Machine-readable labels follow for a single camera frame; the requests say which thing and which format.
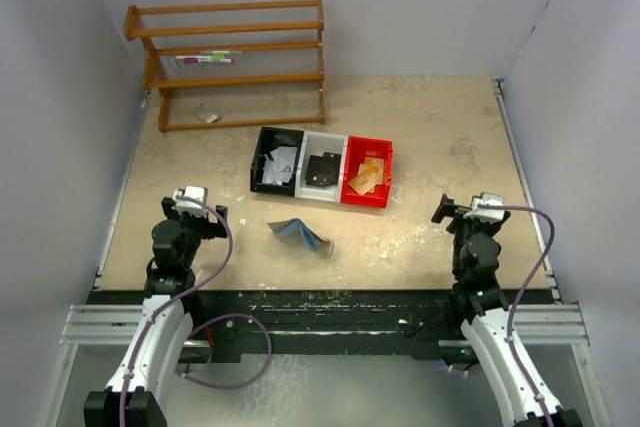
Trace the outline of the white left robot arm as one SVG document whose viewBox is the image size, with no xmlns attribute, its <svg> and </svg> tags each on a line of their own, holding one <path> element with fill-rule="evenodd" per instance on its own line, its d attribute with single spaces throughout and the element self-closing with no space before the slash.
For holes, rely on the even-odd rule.
<svg viewBox="0 0 640 427">
<path fill-rule="evenodd" d="M 165 426 L 169 377 L 199 309 L 192 263 L 204 240 L 228 238 L 228 209 L 207 204 L 208 190 L 187 186 L 162 199 L 165 219 L 151 232 L 142 315 L 119 367 L 83 405 L 86 426 Z"/>
</svg>

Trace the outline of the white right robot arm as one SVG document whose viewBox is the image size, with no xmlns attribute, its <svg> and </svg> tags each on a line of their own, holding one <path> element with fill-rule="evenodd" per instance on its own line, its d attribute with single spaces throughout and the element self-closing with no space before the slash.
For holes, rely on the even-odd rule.
<svg viewBox="0 0 640 427">
<path fill-rule="evenodd" d="M 549 241 L 534 267 L 508 302 L 496 272 L 501 244 L 495 239 L 514 212 L 543 218 Z M 565 409 L 548 387 L 515 328 L 515 314 L 524 293 L 541 269 L 552 242 L 555 224 L 543 211 L 526 205 L 507 205 L 500 195 L 481 193 L 460 205 L 442 195 L 431 221 L 449 218 L 453 236 L 452 297 L 464 338 L 470 343 L 494 394 L 504 426 L 581 426 L 579 414 Z"/>
</svg>

